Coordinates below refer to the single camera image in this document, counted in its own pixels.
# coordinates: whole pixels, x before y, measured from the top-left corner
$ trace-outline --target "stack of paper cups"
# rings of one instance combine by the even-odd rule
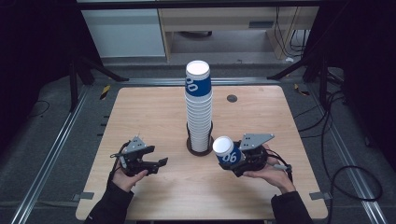
[[[212,84],[206,62],[187,64],[185,97],[191,149],[202,153],[208,150],[212,128]]]

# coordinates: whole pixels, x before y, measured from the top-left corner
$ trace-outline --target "human hand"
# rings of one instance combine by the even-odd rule
[[[268,145],[263,144],[265,149],[270,149]],[[270,164],[279,164],[279,161],[273,157],[268,157],[267,162]],[[287,192],[295,191],[293,183],[289,180],[288,174],[284,170],[276,169],[273,165],[265,164],[264,168],[260,171],[246,171],[244,176],[252,178],[262,178],[266,180],[269,184],[280,189],[282,194]]]
[[[120,168],[120,161],[117,162],[116,172],[114,172],[113,183],[125,192],[131,191],[136,183],[143,179],[149,171],[144,170],[135,176],[126,175]]]

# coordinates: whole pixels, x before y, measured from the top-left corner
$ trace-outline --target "person's arm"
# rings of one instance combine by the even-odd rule
[[[105,194],[91,210],[84,224],[124,223],[129,203],[134,197],[131,189],[147,173],[148,171],[142,171],[136,176],[129,177],[117,168],[114,174],[110,174],[112,180],[108,181]]]
[[[273,165],[279,164],[279,161],[272,157],[268,157],[267,162]],[[313,223],[311,216],[309,216],[301,200],[300,194],[296,191],[296,188],[289,180],[285,171],[276,169],[274,166],[267,164],[260,171],[244,172],[244,176],[262,178],[269,184],[279,188],[282,194],[274,196],[271,200],[277,224]]]

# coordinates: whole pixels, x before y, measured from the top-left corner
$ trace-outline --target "light wood tabletop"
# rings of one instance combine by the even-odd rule
[[[278,86],[214,86],[214,139],[226,135],[239,141],[244,133],[273,133],[267,142],[293,167],[294,185],[312,218],[328,214],[323,200],[312,201],[319,191],[312,167],[282,89]],[[235,103],[227,96],[237,97]],[[85,219],[102,198],[108,174],[122,144],[135,135],[155,146],[144,161],[168,157],[158,174],[143,178],[133,187],[134,198],[127,219],[274,219],[271,198],[280,191],[262,179],[236,177],[219,167],[215,153],[197,157],[186,147],[188,138],[184,87],[123,88],[110,115],[76,216]]]

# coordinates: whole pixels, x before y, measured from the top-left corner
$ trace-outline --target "white wall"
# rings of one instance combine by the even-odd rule
[[[84,10],[82,15],[102,58],[165,57],[157,9]]]

